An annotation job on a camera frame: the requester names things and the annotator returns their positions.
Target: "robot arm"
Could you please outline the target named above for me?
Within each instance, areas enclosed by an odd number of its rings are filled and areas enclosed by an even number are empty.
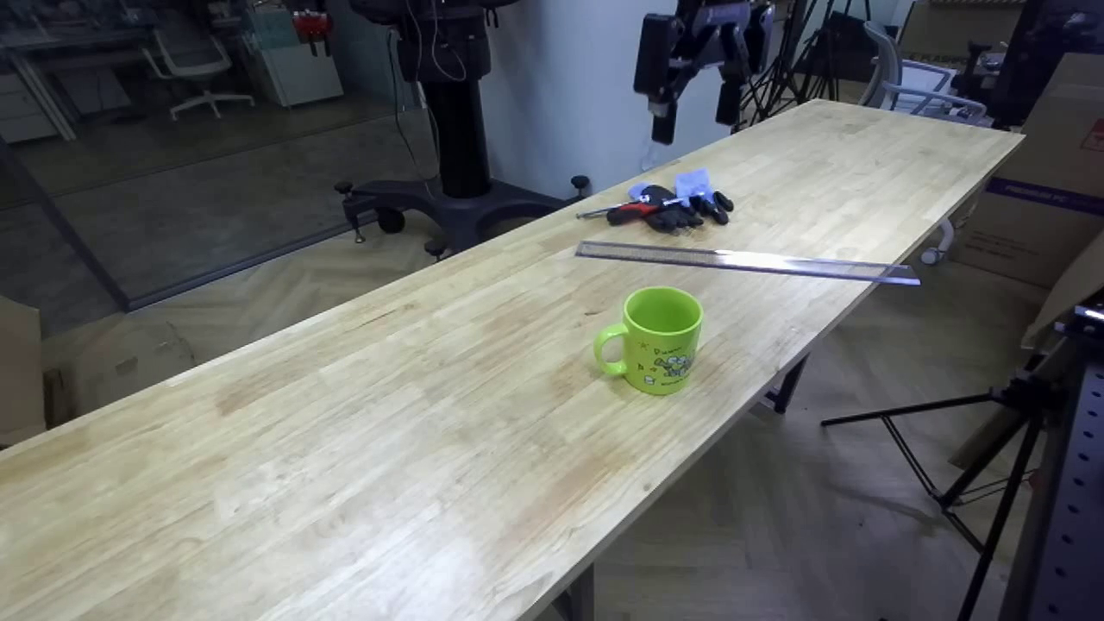
[[[703,66],[720,66],[718,122],[738,122],[738,92],[750,77],[745,30],[757,0],[680,0],[677,13],[648,13],[636,66],[636,92],[648,97],[653,142],[668,146],[687,84]]]

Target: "green mug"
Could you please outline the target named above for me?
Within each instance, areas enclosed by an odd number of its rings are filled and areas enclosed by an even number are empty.
[[[593,360],[605,375],[623,375],[642,395],[677,395],[696,354],[699,316],[699,303],[682,291],[637,291],[628,296],[622,324],[593,337]],[[605,354],[615,337],[623,342],[622,360]]]

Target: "wooden tabletop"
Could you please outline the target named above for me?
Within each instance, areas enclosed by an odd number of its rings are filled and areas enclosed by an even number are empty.
[[[615,185],[0,454],[5,618],[516,618],[557,597],[865,284],[584,261],[584,239],[898,261],[1013,136],[809,105],[707,169],[727,227]],[[600,378],[637,286],[707,308],[677,397]]]

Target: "mug handle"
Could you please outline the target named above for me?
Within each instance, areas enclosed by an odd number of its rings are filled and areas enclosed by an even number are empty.
[[[593,361],[596,361],[596,369],[605,375],[623,375],[628,373],[623,360],[607,360],[605,354],[607,342],[623,337],[623,335],[628,335],[628,324],[611,324],[593,337]]]

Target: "wood grain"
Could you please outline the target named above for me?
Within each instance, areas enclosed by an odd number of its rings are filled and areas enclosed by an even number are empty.
[[[687,155],[734,196],[680,244],[903,259],[1013,136],[809,105]],[[577,209],[0,454],[9,618],[516,618],[659,498],[863,284],[581,261]],[[689,388],[596,378],[637,286],[703,301]]]

